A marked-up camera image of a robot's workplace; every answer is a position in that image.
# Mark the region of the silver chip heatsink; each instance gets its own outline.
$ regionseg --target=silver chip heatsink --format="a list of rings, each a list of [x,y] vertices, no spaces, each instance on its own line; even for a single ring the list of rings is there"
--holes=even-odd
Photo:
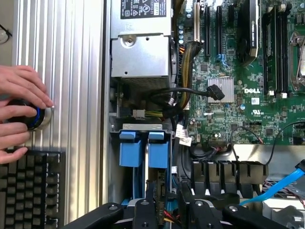
[[[213,98],[208,98],[208,103],[234,103],[234,79],[232,78],[215,78],[208,80],[208,86],[217,85],[223,92],[224,98],[221,101],[215,101]]]

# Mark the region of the white label sticker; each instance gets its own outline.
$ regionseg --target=white label sticker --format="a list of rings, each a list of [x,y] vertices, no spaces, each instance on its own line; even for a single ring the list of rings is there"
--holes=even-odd
[[[191,146],[191,144],[192,144],[192,138],[191,138],[191,137],[180,138],[179,144],[184,145],[184,146]]]
[[[251,98],[252,105],[259,105],[259,98]]]

